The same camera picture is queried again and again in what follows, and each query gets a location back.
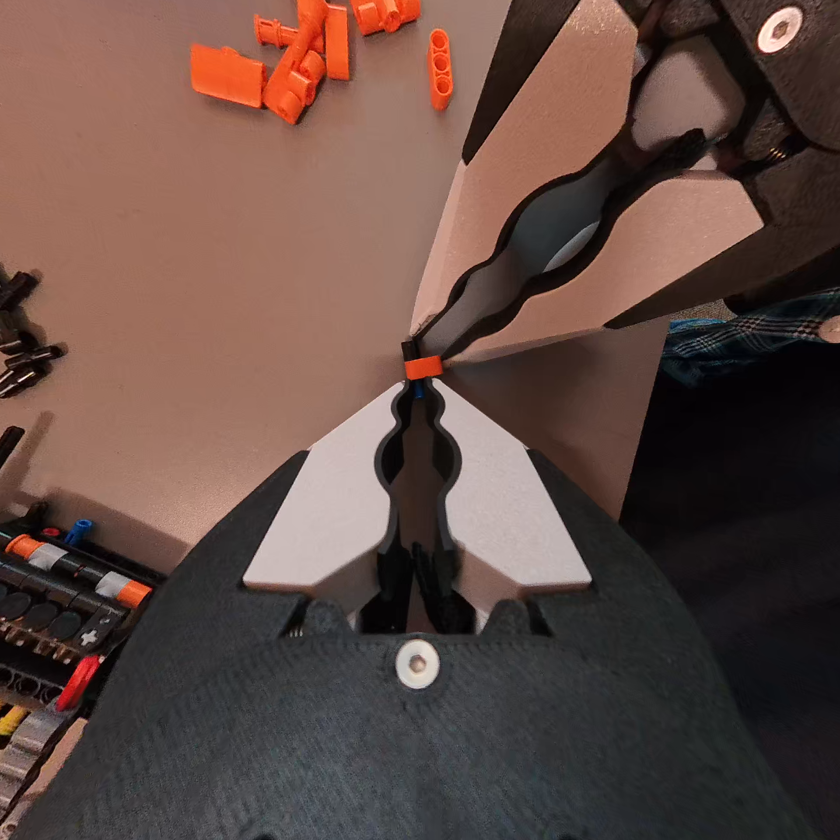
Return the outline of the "pile of black lego pieces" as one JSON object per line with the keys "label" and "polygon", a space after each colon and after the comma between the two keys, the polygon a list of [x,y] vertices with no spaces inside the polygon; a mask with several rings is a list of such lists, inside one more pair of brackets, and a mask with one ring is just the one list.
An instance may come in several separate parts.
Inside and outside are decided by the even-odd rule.
{"label": "pile of black lego pieces", "polygon": [[67,355],[67,346],[43,340],[42,331],[25,313],[24,305],[39,284],[36,274],[19,270],[10,275],[1,268],[2,402],[42,382],[55,363]]}

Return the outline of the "pile of orange lego pieces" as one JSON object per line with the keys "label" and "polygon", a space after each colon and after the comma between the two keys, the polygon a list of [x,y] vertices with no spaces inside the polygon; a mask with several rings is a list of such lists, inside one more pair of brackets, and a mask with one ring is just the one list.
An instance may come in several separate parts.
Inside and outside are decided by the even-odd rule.
{"label": "pile of orange lego pieces", "polygon": [[297,2],[297,26],[256,15],[261,46],[280,50],[269,71],[263,62],[235,49],[191,47],[192,88],[207,97],[252,109],[266,109],[294,125],[313,104],[324,78],[350,80],[350,17],[362,36],[394,33],[417,21],[420,1]]}

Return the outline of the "person in plaid shirt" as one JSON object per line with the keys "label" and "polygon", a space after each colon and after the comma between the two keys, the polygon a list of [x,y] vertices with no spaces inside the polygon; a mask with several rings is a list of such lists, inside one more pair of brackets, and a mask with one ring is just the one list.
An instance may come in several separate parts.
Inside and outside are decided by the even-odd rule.
{"label": "person in plaid shirt", "polygon": [[697,387],[801,345],[838,344],[839,289],[752,308],[729,320],[683,318],[668,326],[659,369]]}

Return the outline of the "person's dark navy garment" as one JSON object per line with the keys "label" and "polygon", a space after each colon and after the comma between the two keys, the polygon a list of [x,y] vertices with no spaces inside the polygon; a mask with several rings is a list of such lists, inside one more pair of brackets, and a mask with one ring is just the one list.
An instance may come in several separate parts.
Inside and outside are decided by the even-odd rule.
{"label": "person's dark navy garment", "polygon": [[620,522],[685,598],[838,598],[838,353],[796,344],[696,388],[658,376]]}

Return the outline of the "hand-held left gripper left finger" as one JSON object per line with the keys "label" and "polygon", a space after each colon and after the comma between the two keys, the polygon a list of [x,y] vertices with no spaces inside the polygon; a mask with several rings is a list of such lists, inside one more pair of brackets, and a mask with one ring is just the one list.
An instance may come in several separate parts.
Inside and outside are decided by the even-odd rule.
{"label": "hand-held left gripper left finger", "polygon": [[306,452],[242,583],[357,615],[379,593],[377,554],[392,518],[382,449],[403,427],[407,382],[392,385]]}

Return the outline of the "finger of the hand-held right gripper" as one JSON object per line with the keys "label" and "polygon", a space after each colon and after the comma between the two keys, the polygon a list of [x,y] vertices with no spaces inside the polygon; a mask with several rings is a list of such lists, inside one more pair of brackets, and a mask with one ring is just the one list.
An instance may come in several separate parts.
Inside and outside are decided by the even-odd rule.
{"label": "finger of the hand-held right gripper", "polygon": [[702,130],[669,141],[607,195],[573,257],[525,279],[510,302],[448,341],[444,362],[490,361],[601,331],[759,232],[763,219],[738,180],[691,167],[708,146]]}
{"label": "finger of the hand-held right gripper", "polygon": [[620,2],[511,2],[414,304],[410,333],[487,263],[515,211],[592,163],[627,115],[637,26]]}

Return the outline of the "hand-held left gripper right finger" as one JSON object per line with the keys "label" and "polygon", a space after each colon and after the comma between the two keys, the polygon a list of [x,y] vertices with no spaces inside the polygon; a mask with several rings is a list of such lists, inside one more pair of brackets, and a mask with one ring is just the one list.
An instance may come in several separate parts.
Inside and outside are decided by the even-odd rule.
{"label": "hand-held left gripper right finger", "polygon": [[426,380],[432,464],[442,480],[427,609],[442,632],[479,633],[494,608],[592,585],[534,452],[440,380]]}

